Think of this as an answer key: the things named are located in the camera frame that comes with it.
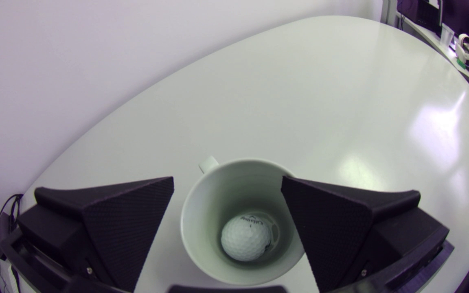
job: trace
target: mug handle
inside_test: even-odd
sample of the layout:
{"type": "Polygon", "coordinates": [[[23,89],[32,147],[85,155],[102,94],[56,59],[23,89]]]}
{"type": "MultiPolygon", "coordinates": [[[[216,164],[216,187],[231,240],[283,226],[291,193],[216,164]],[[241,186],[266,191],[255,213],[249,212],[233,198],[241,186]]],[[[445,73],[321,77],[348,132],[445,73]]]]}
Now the mug handle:
{"type": "Polygon", "coordinates": [[[204,174],[206,174],[207,172],[209,172],[211,169],[213,169],[216,166],[218,166],[218,162],[216,161],[215,158],[213,158],[213,156],[208,157],[207,159],[205,159],[203,162],[199,164],[199,168],[204,174]]]}

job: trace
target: white golf ball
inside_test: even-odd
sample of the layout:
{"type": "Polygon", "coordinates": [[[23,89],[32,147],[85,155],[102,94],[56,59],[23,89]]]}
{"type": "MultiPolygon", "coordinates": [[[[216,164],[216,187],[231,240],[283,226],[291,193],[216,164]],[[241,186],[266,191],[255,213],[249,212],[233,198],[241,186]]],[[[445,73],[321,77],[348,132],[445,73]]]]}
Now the white golf ball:
{"type": "Polygon", "coordinates": [[[222,229],[220,242],[226,254],[238,261],[253,261],[270,244],[267,224],[255,215],[236,216],[222,229]]]}

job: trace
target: monitor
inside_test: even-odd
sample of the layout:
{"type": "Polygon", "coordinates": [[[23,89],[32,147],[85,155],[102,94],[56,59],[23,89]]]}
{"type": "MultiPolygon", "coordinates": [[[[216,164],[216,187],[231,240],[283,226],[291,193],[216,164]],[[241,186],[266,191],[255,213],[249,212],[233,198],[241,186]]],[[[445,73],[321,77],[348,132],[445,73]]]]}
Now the monitor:
{"type": "Polygon", "coordinates": [[[456,36],[469,36],[469,0],[443,0],[443,24],[449,26],[456,36]]]}

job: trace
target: white wall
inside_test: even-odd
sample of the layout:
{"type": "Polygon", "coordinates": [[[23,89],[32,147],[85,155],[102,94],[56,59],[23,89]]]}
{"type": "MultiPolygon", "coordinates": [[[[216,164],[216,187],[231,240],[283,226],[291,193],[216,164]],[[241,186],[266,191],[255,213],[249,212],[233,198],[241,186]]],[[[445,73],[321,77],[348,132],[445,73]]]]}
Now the white wall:
{"type": "Polygon", "coordinates": [[[381,4],[0,0],[0,207],[102,118],[185,65],[302,18],[379,20],[381,4]]]}

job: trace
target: desk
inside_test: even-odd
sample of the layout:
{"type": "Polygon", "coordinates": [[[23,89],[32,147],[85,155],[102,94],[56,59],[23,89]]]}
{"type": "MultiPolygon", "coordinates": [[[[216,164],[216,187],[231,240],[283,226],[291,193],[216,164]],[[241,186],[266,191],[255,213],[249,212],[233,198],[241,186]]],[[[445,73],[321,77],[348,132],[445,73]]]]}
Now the desk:
{"type": "MultiPolygon", "coordinates": [[[[401,13],[397,12],[396,16],[398,19],[401,18],[401,13]]],[[[403,18],[403,24],[409,26],[412,28],[412,30],[422,37],[432,48],[434,48],[437,52],[439,52],[443,57],[448,59],[448,61],[462,74],[464,74],[465,78],[468,78],[469,80],[469,71],[462,68],[460,65],[457,63],[457,54],[450,48],[450,46],[443,46],[441,45],[441,38],[436,35],[435,32],[432,32],[431,30],[427,28],[423,28],[419,24],[415,24],[415,22],[412,22],[409,18],[403,18]]]]}
{"type": "MultiPolygon", "coordinates": [[[[136,286],[229,286],[202,273],[179,232],[198,163],[260,157],[299,178],[417,189],[456,249],[426,292],[469,270],[469,85],[432,48],[371,20],[327,16],[260,33],[168,76],[73,143],[28,189],[172,175],[175,193],[136,286]]],[[[266,285],[316,292],[307,258],[266,285]]]]}

